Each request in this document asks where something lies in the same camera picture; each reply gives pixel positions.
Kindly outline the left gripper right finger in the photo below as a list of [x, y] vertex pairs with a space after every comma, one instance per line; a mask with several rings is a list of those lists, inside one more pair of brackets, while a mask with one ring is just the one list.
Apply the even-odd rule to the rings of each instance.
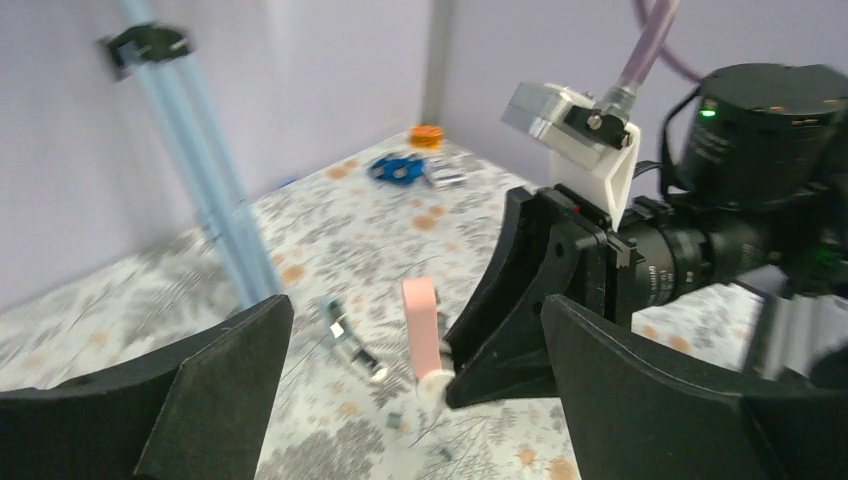
[[843, 479], [847, 394], [727, 370], [546, 298], [541, 321], [585, 479]]

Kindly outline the silver staple strip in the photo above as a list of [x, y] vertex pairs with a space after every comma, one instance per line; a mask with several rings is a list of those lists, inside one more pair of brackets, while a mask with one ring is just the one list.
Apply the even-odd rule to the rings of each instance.
[[403, 414], [400, 412], [389, 412], [386, 417], [386, 426], [391, 430], [399, 431], [404, 426]]

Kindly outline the pink stapler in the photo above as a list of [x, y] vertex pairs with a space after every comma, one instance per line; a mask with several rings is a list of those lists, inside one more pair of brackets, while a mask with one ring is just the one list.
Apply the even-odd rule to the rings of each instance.
[[455, 370], [451, 348], [439, 332], [433, 281], [430, 277], [405, 279], [401, 291], [416, 394], [427, 408], [441, 410], [446, 407], [446, 390], [455, 378]]

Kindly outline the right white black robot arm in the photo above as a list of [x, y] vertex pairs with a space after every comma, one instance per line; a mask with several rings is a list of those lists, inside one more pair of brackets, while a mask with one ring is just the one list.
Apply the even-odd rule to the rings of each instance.
[[778, 267], [790, 295], [847, 293], [847, 79], [825, 65], [724, 67], [682, 158], [663, 150], [661, 200], [619, 224], [564, 185], [510, 190], [492, 261], [446, 342], [452, 408], [555, 396], [568, 380], [636, 378], [632, 318]]

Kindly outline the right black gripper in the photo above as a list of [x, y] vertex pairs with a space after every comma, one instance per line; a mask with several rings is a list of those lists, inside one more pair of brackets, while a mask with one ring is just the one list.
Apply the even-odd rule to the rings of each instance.
[[562, 185], [513, 188], [490, 264], [446, 336], [456, 369], [446, 403], [556, 397], [541, 322], [549, 295], [630, 327], [635, 312], [709, 285], [714, 271], [708, 235], [681, 202], [640, 196], [614, 230]]

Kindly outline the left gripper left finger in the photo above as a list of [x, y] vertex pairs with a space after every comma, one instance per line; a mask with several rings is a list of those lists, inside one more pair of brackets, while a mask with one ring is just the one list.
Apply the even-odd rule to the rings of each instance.
[[293, 323], [276, 295], [200, 333], [1, 396], [5, 479], [250, 479]]

